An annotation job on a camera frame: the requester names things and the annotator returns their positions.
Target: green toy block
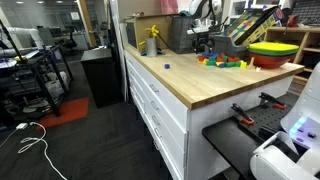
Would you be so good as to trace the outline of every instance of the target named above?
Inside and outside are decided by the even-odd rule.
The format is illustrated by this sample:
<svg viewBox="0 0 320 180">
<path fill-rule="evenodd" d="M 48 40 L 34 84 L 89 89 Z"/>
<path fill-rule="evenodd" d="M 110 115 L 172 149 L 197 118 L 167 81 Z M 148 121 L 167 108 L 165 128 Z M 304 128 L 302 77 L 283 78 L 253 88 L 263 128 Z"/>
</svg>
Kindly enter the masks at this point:
<svg viewBox="0 0 320 180">
<path fill-rule="evenodd" d="M 206 66 L 215 66 L 216 62 L 215 61 L 207 61 Z"/>
<path fill-rule="evenodd" d="M 234 66 L 236 66 L 236 62 L 227 62 L 226 67 L 234 67 Z"/>
<path fill-rule="evenodd" d="M 222 56 L 222 61 L 227 62 L 228 61 L 228 56 Z"/>
<path fill-rule="evenodd" d="M 240 67 L 240 66 L 241 66 L 241 62 L 240 62 L 240 61 L 237 61 L 236 64 L 235 64 L 235 66 L 236 66 L 236 67 Z"/>
</svg>

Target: cabinet drawer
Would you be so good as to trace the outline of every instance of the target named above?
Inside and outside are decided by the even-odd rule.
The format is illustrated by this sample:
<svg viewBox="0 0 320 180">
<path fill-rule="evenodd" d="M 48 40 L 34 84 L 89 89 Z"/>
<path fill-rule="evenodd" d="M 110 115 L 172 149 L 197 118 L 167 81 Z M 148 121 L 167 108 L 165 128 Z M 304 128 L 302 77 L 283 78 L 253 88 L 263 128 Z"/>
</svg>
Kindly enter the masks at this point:
<svg viewBox="0 0 320 180">
<path fill-rule="evenodd" d="M 175 167 L 172 159 L 170 158 L 168 152 L 166 151 L 166 149 L 164 148 L 163 143 L 161 142 L 161 140 L 158 138 L 158 136 L 156 135 L 154 129 L 155 127 L 151 124 L 150 119 L 148 118 L 148 116 L 143 116 L 144 118 L 146 118 L 145 122 L 147 122 L 147 127 L 150 131 L 150 134 L 154 140 L 154 145 L 157 148 L 157 150 L 160 152 L 164 162 L 166 163 L 170 174 L 172 176 L 173 179 L 175 180 L 182 180 L 183 177 L 181 177 L 181 175 L 179 174 L 177 168 Z"/>
<path fill-rule="evenodd" d="M 158 101 L 162 102 L 170 116 L 175 117 L 172 119 L 176 121 L 176 123 L 180 126 L 180 129 L 186 131 L 188 108 L 129 53 L 126 52 L 126 54 L 128 61 L 127 64 L 131 65 L 128 65 L 129 74 L 130 71 L 133 73 L 134 71 L 132 71 L 132 69 L 134 69 L 139 74 L 139 77 L 142 79 L 143 83 L 146 85 L 146 89 L 148 89 L 153 96 L 157 97 Z"/>
<path fill-rule="evenodd" d="M 130 64 L 128 65 L 128 70 L 130 70 L 131 74 L 133 75 L 129 75 L 130 83 L 135 84 L 138 93 L 144 98 L 144 103 L 148 103 L 151 105 L 151 107 L 156 108 L 155 110 L 157 111 L 157 113 L 159 113 L 159 116 L 162 118 L 163 123 L 166 124 L 167 128 L 176 139 L 182 151 L 185 152 L 187 149 L 187 132 L 177 124 L 177 120 L 175 120 L 175 117 L 170 115 L 168 109 L 166 109 L 165 106 L 162 105 L 162 102 L 159 101 L 158 98 L 156 98 L 155 95 L 151 92 L 151 90 L 147 88 L 145 82 Z"/>
<path fill-rule="evenodd" d="M 140 72 L 143 72 L 146 86 L 153 96 L 157 97 L 159 101 L 167 108 L 170 116 L 175 117 L 175 121 L 183 130 L 187 129 L 187 114 L 188 108 L 181 103 L 166 87 L 164 87 L 154 76 L 152 76 L 143 67 L 140 68 Z"/>
<path fill-rule="evenodd" d="M 134 85 L 130 86 L 130 91 L 131 91 L 134 103 L 138 107 L 140 113 L 144 114 L 145 113 L 145 103 L 144 103 L 143 99 L 137 94 L 137 91 L 136 91 Z"/>
<path fill-rule="evenodd" d="M 173 135 L 180 149 L 185 152 L 187 150 L 187 132 L 176 123 L 176 120 L 174 120 L 175 118 L 170 116 L 168 110 L 160 101 L 158 101 L 155 96 L 151 94 L 150 91 L 144 92 L 147 96 L 147 99 L 145 100 L 146 113 L 156 114 L 159 118 L 161 118 L 162 123 L 165 124 L 168 131 Z"/>
<path fill-rule="evenodd" d="M 152 107 L 148 105 L 146 107 L 146 116 L 152 121 L 156 136 L 160 139 L 165 150 L 168 152 L 169 157 L 173 161 L 175 167 L 178 169 L 179 174 L 183 176 L 184 169 L 186 167 L 186 152 L 179 147 L 175 138 L 169 132 L 162 119 L 152 109 Z"/>
</svg>

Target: drawer handle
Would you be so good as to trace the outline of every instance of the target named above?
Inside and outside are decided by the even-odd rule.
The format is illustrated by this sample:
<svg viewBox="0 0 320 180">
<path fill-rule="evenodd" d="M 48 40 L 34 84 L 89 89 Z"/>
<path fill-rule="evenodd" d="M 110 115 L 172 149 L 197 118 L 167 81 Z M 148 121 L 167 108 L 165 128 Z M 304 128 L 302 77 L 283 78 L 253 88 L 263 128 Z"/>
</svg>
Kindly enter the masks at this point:
<svg viewBox="0 0 320 180">
<path fill-rule="evenodd" d="M 154 132 L 156 133 L 156 135 L 158 136 L 158 138 L 162 138 L 162 136 L 158 133 L 158 129 L 154 128 Z"/>
<path fill-rule="evenodd" d="M 159 108 L 157 107 L 157 105 L 154 101 L 151 101 L 151 105 L 155 110 L 159 110 Z"/>
<path fill-rule="evenodd" d="M 158 144 L 157 144 L 155 141 L 153 141 L 153 144 L 154 144 L 154 146 L 156 147 L 156 149 L 159 151 Z"/>
<path fill-rule="evenodd" d="M 159 123 L 159 121 L 158 121 L 156 116 L 152 116 L 152 120 L 156 125 L 160 125 L 160 123 Z"/>
<path fill-rule="evenodd" d="M 153 92 L 159 92 L 159 90 L 156 89 L 156 87 L 154 87 L 153 84 L 150 85 L 150 88 L 152 89 Z"/>
</svg>

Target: power cord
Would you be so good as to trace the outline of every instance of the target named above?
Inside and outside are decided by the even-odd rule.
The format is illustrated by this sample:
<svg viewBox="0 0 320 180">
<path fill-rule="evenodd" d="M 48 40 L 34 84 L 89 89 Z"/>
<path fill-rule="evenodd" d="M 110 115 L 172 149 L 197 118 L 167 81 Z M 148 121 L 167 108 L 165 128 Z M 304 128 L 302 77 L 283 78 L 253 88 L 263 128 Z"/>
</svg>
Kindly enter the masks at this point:
<svg viewBox="0 0 320 180">
<path fill-rule="evenodd" d="M 45 149 L 44 149 L 44 155 L 45 155 L 45 157 L 47 158 L 47 160 L 49 161 L 51 167 L 60 175 L 60 177 L 61 177 L 62 179 L 67 180 L 67 178 L 65 178 L 65 177 L 60 173 L 60 171 L 52 164 L 50 158 L 49 158 L 48 155 L 47 155 L 47 149 L 48 149 L 49 145 L 48 145 L 47 141 L 43 139 L 44 136 L 45 136 L 46 133 L 47 133 L 46 129 L 45 129 L 41 124 L 36 123 L 36 122 L 31 122 L 31 123 L 30 123 L 30 126 L 31 126 L 31 125 L 38 125 L 38 126 L 40 126 L 40 127 L 43 129 L 43 135 L 41 136 L 41 138 L 27 137 L 27 138 L 23 139 L 23 140 L 21 141 L 21 143 L 25 143 L 25 142 L 28 142 L 28 141 L 34 141 L 34 142 L 23 146 L 23 147 L 18 151 L 18 153 L 21 154 L 21 153 L 25 152 L 26 150 L 28 150 L 29 148 L 31 148 L 33 145 L 37 144 L 37 143 L 40 142 L 40 141 L 44 142 L 44 144 L 46 145 L 46 147 L 45 147 Z"/>
<path fill-rule="evenodd" d="M 0 145 L 0 148 L 8 141 L 8 139 L 17 131 L 18 129 L 14 130 L 9 136 L 3 141 L 3 143 Z"/>
</svg>

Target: black trash can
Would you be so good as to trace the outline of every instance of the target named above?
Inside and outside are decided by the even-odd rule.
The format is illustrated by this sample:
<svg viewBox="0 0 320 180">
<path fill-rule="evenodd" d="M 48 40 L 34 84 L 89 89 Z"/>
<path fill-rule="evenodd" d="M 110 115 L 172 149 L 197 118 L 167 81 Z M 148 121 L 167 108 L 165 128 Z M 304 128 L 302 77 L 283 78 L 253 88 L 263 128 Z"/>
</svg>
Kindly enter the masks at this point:
<svg viewBox="0 0 320 180">
<path fill-rule="evenodd" d="M 81 58 L 90 89 L 98 108 L 123 101 L 111 50 L 85 51 Z"/>
</svg>

